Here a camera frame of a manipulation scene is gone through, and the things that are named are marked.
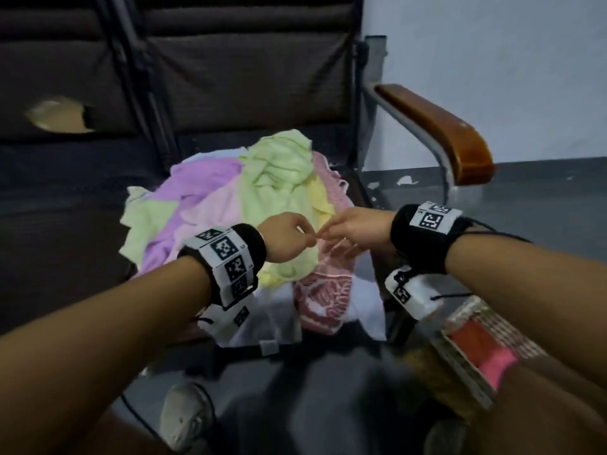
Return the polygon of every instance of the purple towel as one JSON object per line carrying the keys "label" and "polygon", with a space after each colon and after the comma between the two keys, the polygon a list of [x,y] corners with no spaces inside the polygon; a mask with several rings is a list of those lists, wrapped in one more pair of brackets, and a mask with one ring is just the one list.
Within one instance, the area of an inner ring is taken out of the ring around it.
{"label": "purple towel", "polygon": [[181,163],[171,168],[171,176],[149,198],[179,201],[179,206],[165,227],[146,247],[139,274],[161,266],[169,257],[175,244],[175,230],[183,224],[181,212],[196,206],[210,193],[239,175],[241,170],[242,164],[235,158]]}

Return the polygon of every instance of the wooden armrest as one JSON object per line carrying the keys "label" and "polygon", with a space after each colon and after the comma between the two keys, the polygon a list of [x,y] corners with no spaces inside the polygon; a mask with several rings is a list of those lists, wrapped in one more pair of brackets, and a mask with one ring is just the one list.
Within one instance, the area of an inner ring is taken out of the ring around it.
{"label": "wooden armrest", "polygon": [[471,125],[399,84],[379,84],[375,91],[442,146],[451,161],[455,185],[491,180],[495,170],[491,153]]}

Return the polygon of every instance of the white wall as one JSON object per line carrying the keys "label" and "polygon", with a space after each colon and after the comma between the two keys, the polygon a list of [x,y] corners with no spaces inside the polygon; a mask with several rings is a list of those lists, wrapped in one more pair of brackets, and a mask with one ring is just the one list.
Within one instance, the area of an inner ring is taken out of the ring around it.
{"label": "white wall", "polygon": [[[607,156],[607,0],[365,0],[384,82],[471,123],[496,162]],[[436,166],[383,111],[365,167]]]}

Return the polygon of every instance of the forearm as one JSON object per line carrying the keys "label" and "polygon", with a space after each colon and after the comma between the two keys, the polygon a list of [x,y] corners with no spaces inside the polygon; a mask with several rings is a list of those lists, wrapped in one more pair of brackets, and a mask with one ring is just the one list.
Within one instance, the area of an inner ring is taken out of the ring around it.
{"label": "forearm", "polygon": [[204,268],[180,258],[1,337],[3,450],[49,452],[99,418],[209,288]]}
{"label": "forearm", "polygon": [[463,236],[445,266],[555,358],[607,387],[607,267],[505,237]]}

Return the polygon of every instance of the pile of clothes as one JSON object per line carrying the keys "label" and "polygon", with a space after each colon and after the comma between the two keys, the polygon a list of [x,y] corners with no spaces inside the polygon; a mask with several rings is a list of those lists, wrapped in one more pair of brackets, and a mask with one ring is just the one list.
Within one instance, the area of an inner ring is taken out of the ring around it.
{"label": "pile of clothes", "polygon": [[[311,147],[299,131],[283,131],[248,149],[194,155],[173,166],[156,191],[129,187],[121,223],[130,231],[120,253],[141,275],[176,259],[183,240],[213,226],[257,226],[290,211],[318,230],[352,203],[347,183]],[[385,340],[383,303],[368,253],[345,263],[319,248],[322,243],[290,262],[266,263],[253,295],[255,312],[221,346],[294,343],[302,327],[332,335],[353,320]],[[193,324],[181,339],[199,337],[204,328],[202,321]]]}

